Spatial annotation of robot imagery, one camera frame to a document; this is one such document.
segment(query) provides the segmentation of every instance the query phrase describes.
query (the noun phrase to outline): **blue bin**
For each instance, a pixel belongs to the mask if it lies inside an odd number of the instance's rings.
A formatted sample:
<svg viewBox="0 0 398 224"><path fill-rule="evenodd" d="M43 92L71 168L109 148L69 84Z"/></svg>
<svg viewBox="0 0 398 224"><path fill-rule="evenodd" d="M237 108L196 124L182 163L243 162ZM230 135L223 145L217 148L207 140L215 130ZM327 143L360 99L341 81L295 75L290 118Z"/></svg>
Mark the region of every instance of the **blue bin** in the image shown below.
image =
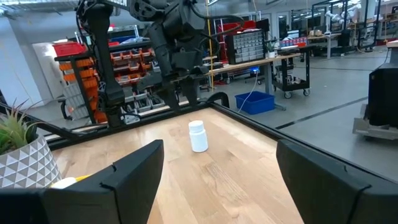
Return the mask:
<svg viewBox="0 0 398 224"><path fill-rule="evenodd" d="M249 94L243 93L235 96L238 109ZM242 110L248 114L259 114L273 109L275 109L275 97L260 91L253 91L242 107Z"/></svg>

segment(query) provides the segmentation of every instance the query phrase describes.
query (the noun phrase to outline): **desk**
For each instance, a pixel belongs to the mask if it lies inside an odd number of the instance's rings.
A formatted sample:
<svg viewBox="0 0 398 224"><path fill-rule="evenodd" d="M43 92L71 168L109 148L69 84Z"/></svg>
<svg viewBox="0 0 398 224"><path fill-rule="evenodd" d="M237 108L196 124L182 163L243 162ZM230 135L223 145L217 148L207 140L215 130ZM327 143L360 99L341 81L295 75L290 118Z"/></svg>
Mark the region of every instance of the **desk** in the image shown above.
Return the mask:
<svg viewBox="0 0 398 224"><path fill-rule="evenodd" d="M307 37L307 40L320 40L320 39L328 39L328 59L331 58L331 40L332 38L338 37L341 34L330 34L330 35L322 35L319 37Z"/></svg>
<svg viewBox="0 0 398 224"><path fill-rule="evenodd" d="M301 54L292 54L292 55L284 55L284 56L278 56L276 58L266 58L262 60L255 60L252 62L246 62L246 63L240 63L237 65L224 65L223 68L217 68L213 70L213 74L221 74L221 73L226 73L226 72L233 72L236 70L242 70L245 68L250 68L254 66L259 66L260 67L260 74L259 75L264 75L265 77L265 86L266 86L266 93L273 95L274 94L274 88L272 86L272 63L279 61L279 60L287 60L289 58L294 58L294 57L299 57ZM276 107L286 110L286 107L275 104Z"/></svg>
<svg viewBox="0 0 398 224"><path fill-rule="evenodd" d="M209 150L190 149L188 123L204 121ZM303 223L282 179L276 142L206 108L53 151L63 177L92 174L155 139L164 168L148 223Z"/></svg>
<svg viewBox="0 0 398 224"><path fill-rule="evenodd" d="M391 49L390 62L398 63L398 40L388 42L387 47Z"/></svg>

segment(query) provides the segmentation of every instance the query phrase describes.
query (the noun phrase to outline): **black metal frame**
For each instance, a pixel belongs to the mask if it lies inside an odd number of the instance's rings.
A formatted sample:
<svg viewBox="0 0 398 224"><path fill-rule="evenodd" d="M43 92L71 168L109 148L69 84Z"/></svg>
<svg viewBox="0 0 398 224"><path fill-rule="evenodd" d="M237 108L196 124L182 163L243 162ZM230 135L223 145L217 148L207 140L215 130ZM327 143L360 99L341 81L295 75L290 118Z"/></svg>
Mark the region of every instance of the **black metal frame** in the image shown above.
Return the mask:
<svg viewBox="0 0 398 224"><path fill-rule="evenodd" d="M300 84L287 84L288 65L293 65L293 58L289 58L289 61L287 59L282 59L282 83L276 80L274 74L274 63L271 62L271 77L274 88L278 88L282 91L305 90L310 88L310 51L312 49L314 49L313 46L299 48L300 53L305 55L305 82Z"/></svg>

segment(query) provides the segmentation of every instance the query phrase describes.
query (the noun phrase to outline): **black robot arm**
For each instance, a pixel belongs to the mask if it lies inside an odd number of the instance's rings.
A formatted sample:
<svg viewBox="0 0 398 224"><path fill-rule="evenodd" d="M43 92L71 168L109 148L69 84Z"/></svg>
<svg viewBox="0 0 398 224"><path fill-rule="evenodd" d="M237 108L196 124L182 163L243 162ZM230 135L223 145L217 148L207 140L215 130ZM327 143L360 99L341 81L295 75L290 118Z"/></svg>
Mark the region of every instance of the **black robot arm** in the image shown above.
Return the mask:
<svg viewBox="0 0 398 224"><path fill-rule="evenodd" d="M205 21L195 8L196 0L178 0L171 4L154 0L81 0L76 9L76 21L92 39L96 69L100 78L99 109L106 113L110 127L123 124L121 106L124 93L114 78L113 65L109 55L108 28L113 7L129 11L140 21L152 21L147 34L152 42L160 73L152 72L141 78L138 89L152 86L156 94L173 110L179 105L174 93L173 82L178 81L189 104L197 104L197 78L208 70L202 67L200 45L204 34Z"/></svg>

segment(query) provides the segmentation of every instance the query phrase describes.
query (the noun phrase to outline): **white plastic bottle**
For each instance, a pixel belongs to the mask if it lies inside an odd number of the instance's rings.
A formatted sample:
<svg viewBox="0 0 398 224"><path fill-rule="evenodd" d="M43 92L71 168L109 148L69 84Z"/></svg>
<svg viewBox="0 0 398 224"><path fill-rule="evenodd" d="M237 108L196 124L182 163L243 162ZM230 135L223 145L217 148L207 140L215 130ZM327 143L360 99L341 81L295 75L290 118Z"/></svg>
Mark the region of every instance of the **white plastic bottle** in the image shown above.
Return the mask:
<svg viewBox="0 0 398 224"><path fill-rule="evenodd" d="M203 121L192 121L188 124L189 136L191 138L192 151L205 152L209 146Z"/></svg>

